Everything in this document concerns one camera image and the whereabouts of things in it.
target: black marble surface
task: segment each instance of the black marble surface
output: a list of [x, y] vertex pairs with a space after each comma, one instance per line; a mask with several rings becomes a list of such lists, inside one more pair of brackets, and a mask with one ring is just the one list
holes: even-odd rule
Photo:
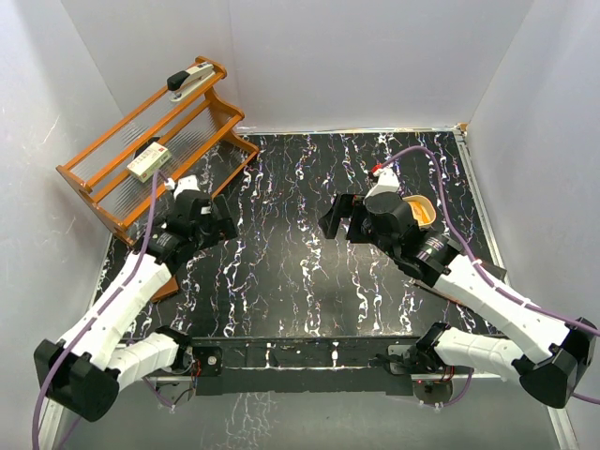
[[[143, 338], [162, 324], [194, 337], [419, 336], [437, 321], [474, 333], [493, 331], [469, 310], [413, 286], [375, 247], [348, 244], [343, 230], [336, 240], [324, 240], [317, 224], [336, 192], [366, 192], [370, 168], [421, 144], [439, 157], [454, 223], [475, 254], [491, 261], [453, 133], [249, 139], [261, 153], [226, 192], [239, 238], [199, 252], [182, 267], [180, 293], [149, 304], [126, 338]], [[207, 186], [210, 164], [201, 176]], [[403, 196], [425, 195], [439, 206], [426, 156], [408, 155], [395, 169]], [[444, 230], [438, 211], [435, 227]], [[98, 295], [126, 254], [119, 241], [111, 243]]]

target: small box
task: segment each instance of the small box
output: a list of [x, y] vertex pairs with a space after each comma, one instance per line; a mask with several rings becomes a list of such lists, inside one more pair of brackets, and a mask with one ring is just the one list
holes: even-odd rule
[[171, 159], [169, 149], [158, 142], [152, 142], [148, 145], [148, 148], [127, 165], [127, 170], [138, 180], [145, 183], [169, 159]]

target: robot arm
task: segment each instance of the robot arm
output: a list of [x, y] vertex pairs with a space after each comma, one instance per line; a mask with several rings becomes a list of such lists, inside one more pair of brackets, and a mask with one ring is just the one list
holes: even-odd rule
[[[336, 196], [319, 221], [325, 237], [335, 238], [340, 219], [350, 218], [348, 240], [375, 245], [406, 275], [459, 299], [508, 337], [474, 336], [435, 323], [402, 362], [418, 360], [432, 371], [467, 366], [492, 372], [519, 381], [548, 406], [563, 408], [592, 361], [595, 337], [510, 302], [490, 288], [460, 254], [458, 243], [419, 226], [411, 206], [397, 194], [398, 179], [390, 168], [376, 167], [373, 175], [377, 184], [366, 195]], [[496, 288], [518, 295], [490, 277]], [[591, 325], [585, 319], [579, 322]]]
[[[153, 227], [142, 260], [139, 252], [131, 252], [111, 286], [79, 322], [58, 342], [42, 341], [34, 353], [42, 385], [58, 355], [95, 319], [47, 392], [48, 398], [90, 422], [102, 417], [131, 383], [161, 368], [185, 368], [189, 338], [167, 326], [125, 349], [116, 347], [147, 302], [196, 251], [237, 235], [225, 200], [201, 193], [195, 176], [181, 179], [174, 197], [174, 209], [164, 224]], [[135, 277], [126, 282], [136, 264]]]

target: purple cable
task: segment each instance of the purple cable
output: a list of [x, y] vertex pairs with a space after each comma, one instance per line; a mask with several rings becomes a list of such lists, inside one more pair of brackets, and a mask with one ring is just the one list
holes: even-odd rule
[[[462, 245], [462, 247], [465, 249], [465, 253], [467, 253], [469, 260], [472, 263], [474, 263], [477, 259], [475, 258], [473, 251], [469, 247], [469, 244], [467, 243], [465, 238], [462, 237], [460, 232], [458, 232], [458, 230], [452, 223], [452, 220], [450, 219], [450, 213], [448, 213], [448, 205], [446, 203], [446, 198], [445, 198], [444, 189], [443, 189], [442, 170], [440, 168], [440, 164], [438, 163], [438, 160], [435, 157], [435, 154], [426, 147], [423, 147], [421, 145], [414, 145], [412, 147], [405, 148], [404, 150], [400, 150], [395, 155], [391, 156], [389, 159], [387, 159], [384, 162], [384, 164], [382, 164], [382, 167], [389, 166], [392, 162], [394, 162], [397, 159], [403, 157], [404, 155], [414, 152], [414, 151], [423, 152], [431, 159], [431, 162], [433, 163], [433, 167], [435, 168], [436, 177], [438, 179], [438, 193], [440, 195], [440, 203], [442, 204], [442, 212], [446, 219], [446, 225], [447, 225], [448, 229], [452, 232], [452, 234], [456, 237], [456, 239], [459, 241], [459, 243]], [[483, 279], [490, 288], [495, 289], [498, 293], [500, 293], [500, 295], [507, 298], [511, 302], [514, 302], [520, 306], [522, 305], [524, 308], [529, 309], [531, 311], [535, 311], [539, 314], [544, 314], [545, 316], [551, 317], [552, 319], [556, 319], [558, 321], [568, 323], [569, 325], [576, 326], [577, 328], [587, 331], [588, 333], [592, 333], [595, 336], [600, 336], [600, 331], [597, 330], [596, 328], [593, 328], [584, 323], [569, 319], [568, 317], [565, 317], [562, 314], [548, 311], [547, 309], [543, 309], [542, 307], [536, 307], [529, 303], [523, 305], [525, 302], [522, 299], [511, 294], [510, 292], [505, 291], [502, 288], [496, 288], [494, 281], [488, 276], [488, 273], [481, 267], [480, 264], [474, 263], [472, 266], [475, 269], [475, 271], [477, 272], [477, 274], [479, 274], [479, 277], [481, 277], [481, 279]], [[577, 398], [579, 400], [588, 401], [588, 402], [594, 403], [596, 405], [600, 405], [600, 399], [586, 397], [586, 396], [582, 396], [582, 395], [579, 395], [576, 393], [573, 393], [572, 397]]]
[[165, 183], [169, 183], [169, 177], [167, 175], [165, 175], [165, 173], [163, 171], [157, 171], [158, 172], [158, 176], [162, 179], [162, 181], [164, 181]]
[[587, 401], [588, 403], [593, 403], [594, 405], [600, 405], [600, 398], [593, 398], [588, 396], [582, 396], [577, 392], [571, 394], [571, 397], [576, 398], [577, 400]]
[[63, 445], [65, 445], [67, 443], [68, 438], [71, 437], [71, 434], [73, 434], [73, 431], [75, 431], [75, 428], [79, 425], [79, 422], [81, 420], [82, 420], [82, 417], [80, 415], [78, 415], [77, 418], [71, 424], [71, 426], [68, 428], [67, 432], [65, 433], [65, 436], [63, 436], [63, 439], [61, 439], [60, 442], [58, 443], [58, 446], [56, 447], [58, 450], [63, 448]]
[[162, 403], [163, 405], [165, 405], [168, 408], [172, 408], [173, 406], [175, 406], [168, 398], [163, 397], [159, 391], [156, 389], [156, 387], [147, 379], [147, 378], [143, 378], [143, 382], [146, 383], [146, 385], [152, 389], [152, 392], [154, 392], [155, 396], [157, 396], [158, 400], [160, 401], [160, 403]]
[[474, 370], [472, 368], [470, 368], [469, 375], [467, 375], [467, 381], [465, 382], [465, 385], [462, 388], [462, 391], [460, 391], [460, 394], [458, 394], [455, 398], [451, 399], [448, 403], [445, 403], [443, 405], [444, 407], [455, 405], [455, 404], [459, 403], [463, 397], [465, 397], [465, 394], [467, 394], [469, 387], [471, 387], [471, 381], [473, 379], [473, 372], [474, 372]]
[[[135, 262], [133, 270], [131, 271], [131, 275], [129, 275], [129, 277], [126, 278], [126, 280], [124, 281], [122, 286], [119, 286], [112, 293], [112, 295], [108, 298], [106, 303], [98, 309], [98, 311], [97, 311], [98, 315], [101, 314], [102, 312], [104, 312], [104, 310], [106, 310], [106, 308], [113, 302], [113, 300], [119, 295], [119, 293], [121, 293], [123, 291], [123, 287], [127, 286], [129, 284], [129, 282], [131, 282], [131, 280], [135, 278], [136, 274], [138, 273], [138, 270], [140, 269], [140, 266], [142, 265], [143, 255], [146, 252], [146, 250], [148, 249], [148, 243], [150, 242], [150, 235], [152, 234], [152, 222], [154, 220], [154, 210], [155, 210], [155, 206], [156, 206], [156, 202], [157, 202], [157, 189], [158, 189], [158, 172], [155, 172], [154, 175], [152, 176], [152, 194], [150, 197], [150, 199], [151, 199], [150, 210], [148, 211], [148, 223], [146, 224], [146, 232], [143, 237], [142, 249], [140, 250], [140, 256], [138, 257], [137, 261]], [[41, 428], [41, 424], [39, 423], [39, 417], [41, 416], [41, 408], [43, 405], [44, 398], [46, 397], [46, 393], [48, 392], [48, 388], [50, 387], [50, 383], [52, 382], [54, 376], [56, 375], [56, 372], [58, 372], [58, 369], [60, 368], [60, 366], [63, 364], [63, 362], [67, 358], [68, 354], [75, 348], [77, 343], [80, 340], [82, 340], [83, 335], [85, 335], [85, 333], [87, 333], [90, 330], [90, 328], [96, 322], [96, 320], [97, 320], [97, 317], [90, 319], [90, 321], [87, 323], [87, 325], [82, 328], [82, 331], [80, 331], [78, 333], [78, 335], [62, 351], [62, 353], [60, 353], [60, 356], [58, 356], [58, 358], [56, 359], [56, 361], [50, 368], [50, 371], [48, 372], [48, 375], [46, 376], [44, 383], [41, 385], [41, 388], [39, 389], [39, 395], [37, 396], [36, 407], [34, 409], [33, 426], [31, 427], [31, 439], [32, 439], [32, 444], [33, 444], [34, 450], [39, 450], [39, 430]], [[73, 429], [75, 429], [74, 426], [71, 427], [71, 429], [67, 433], [67, 436], [63, 439], [64, 442], [67, 441], [68, 436], [73, 431]]]

